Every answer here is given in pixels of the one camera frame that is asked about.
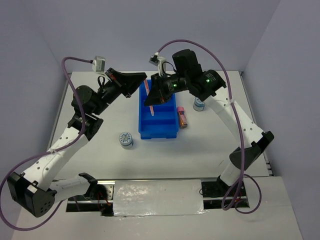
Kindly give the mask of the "blue tape roll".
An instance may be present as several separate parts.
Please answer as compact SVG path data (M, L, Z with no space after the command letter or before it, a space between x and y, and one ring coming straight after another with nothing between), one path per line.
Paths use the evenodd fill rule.
M132 148L134 145L133 137L129 132L122 132L118 139L120 145L126 150Z
M193 109L195 111L201 112L204 110L205 105L206 104L203 101L201 101L198 97L196 97L193 102Z

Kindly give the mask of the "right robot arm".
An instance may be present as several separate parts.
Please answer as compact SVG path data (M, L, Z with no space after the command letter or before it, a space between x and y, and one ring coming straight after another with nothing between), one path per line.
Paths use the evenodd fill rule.
M230 97L230 87L215 70L202 70L196 54L190 49L176 52L172 56L175 72L166 74L165 58L155 53L150 62L157 65L158 72L151 76L151 87L144 101L145 106L161 105L168 102L175 93L189 91L191 95L211 108L239 146L229 155L230 162L219 176L218 192L223 196L235 190L235 182L241 172L260 157L273 141L271 131L263 131L245 113L239 104Z

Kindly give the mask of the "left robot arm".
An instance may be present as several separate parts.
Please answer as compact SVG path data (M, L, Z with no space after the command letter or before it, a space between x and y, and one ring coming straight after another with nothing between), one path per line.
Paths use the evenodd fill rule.
M74 115L48 153L21 174L7 179L12 199L34 217L45 215L54 203L82 195L91 200L100 185L88 173L64 180L56 176L68 161L99 131L103 119L98 116L120 95L130 98L147 78L144 72L123 73L109 68L97 77L98 90L87 85L75 89L71 105Z

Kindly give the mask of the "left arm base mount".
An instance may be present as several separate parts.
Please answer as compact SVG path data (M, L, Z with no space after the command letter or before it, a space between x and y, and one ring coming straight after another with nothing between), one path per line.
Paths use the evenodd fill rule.
M103 217L114 216L115 181L98 180L97 188L89 196L76 195L67 200L67 213L97 213Z

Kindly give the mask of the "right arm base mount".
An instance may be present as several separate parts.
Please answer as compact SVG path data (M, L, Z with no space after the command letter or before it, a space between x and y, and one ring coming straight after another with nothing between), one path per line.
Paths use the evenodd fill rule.
M199 194L202 195L203 198L203 208L205 210L221 209L223 197L228 189L229 187L223 182L219 183L217 181L202 181ZM239 208L249 208L244 183L242 183L239 196L235 202L239 202L237 205Z

